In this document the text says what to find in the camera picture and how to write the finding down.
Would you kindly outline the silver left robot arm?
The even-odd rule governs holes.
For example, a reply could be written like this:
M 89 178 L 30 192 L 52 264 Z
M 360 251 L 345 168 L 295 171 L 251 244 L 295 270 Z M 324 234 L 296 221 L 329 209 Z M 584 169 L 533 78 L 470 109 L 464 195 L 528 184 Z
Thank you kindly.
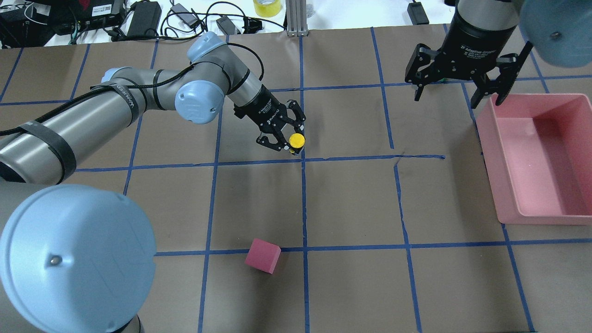
M 142 333 L 138 312 L 156 240 L 127 196 L 65 184 L 78 165 L 148 110 L 209 123 L 225 98 L 260 130 L 257 143 L 299 154 L 305 115 L 280 103 L 213 32 L 183 70 L 109 69 L 88 93 L 1 133 L 1 331 Z

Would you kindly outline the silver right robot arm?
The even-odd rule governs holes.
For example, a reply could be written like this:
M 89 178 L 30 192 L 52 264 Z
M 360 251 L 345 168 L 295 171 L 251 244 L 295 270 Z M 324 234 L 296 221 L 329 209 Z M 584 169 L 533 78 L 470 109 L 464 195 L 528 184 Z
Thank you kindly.
M 550 65 L 580 68 L 591 63 L 589 0 L 457 0 L 450 29 L 433 50 L 419 43 L 405 82 L 424 88 L 443 79 L 471 81 L 471 108 L 496 95 L 501 105 L 532 50 Z

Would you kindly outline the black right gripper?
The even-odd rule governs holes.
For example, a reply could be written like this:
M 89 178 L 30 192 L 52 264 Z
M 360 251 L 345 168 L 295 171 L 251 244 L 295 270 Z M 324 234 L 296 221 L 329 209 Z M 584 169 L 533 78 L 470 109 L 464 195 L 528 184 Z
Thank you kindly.
M 443 78 L 473 80 L 476 91 L 471 107 L 478 107 L 485 96 L 497 94 L 495 105 L 500 106 L 510 94 L 533 44 L 526 42 L 520 54 L 500 55 L 516 28 L 484 28 L 482 21 L 467 20 L 456 12 L 442 46 L 432 50 L 419 43 L 406 66 L 405 82 L 416 87 L 414 101 L 419 101 L 426 85 Z M 499 69 L 499 76 L 491 80 L 487 73 Z

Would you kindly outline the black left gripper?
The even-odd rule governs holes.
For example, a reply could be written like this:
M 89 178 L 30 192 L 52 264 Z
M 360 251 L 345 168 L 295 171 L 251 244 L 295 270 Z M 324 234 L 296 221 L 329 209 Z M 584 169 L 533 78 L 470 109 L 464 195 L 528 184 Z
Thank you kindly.
M 288 116 L 292 111 L 294 118 Z M 280 103 L 268 88 L 262 86 L 249 103 L 234 105 L 234 115 L 239 119 L 248 117 L 258 127 L 257 143 L 275 151 L 289 150 L 292 146 L 283 135 L 283 128 L 291 126 L 296 133 L 304 135 L 306 116 L 297 101 L 289 99 Z

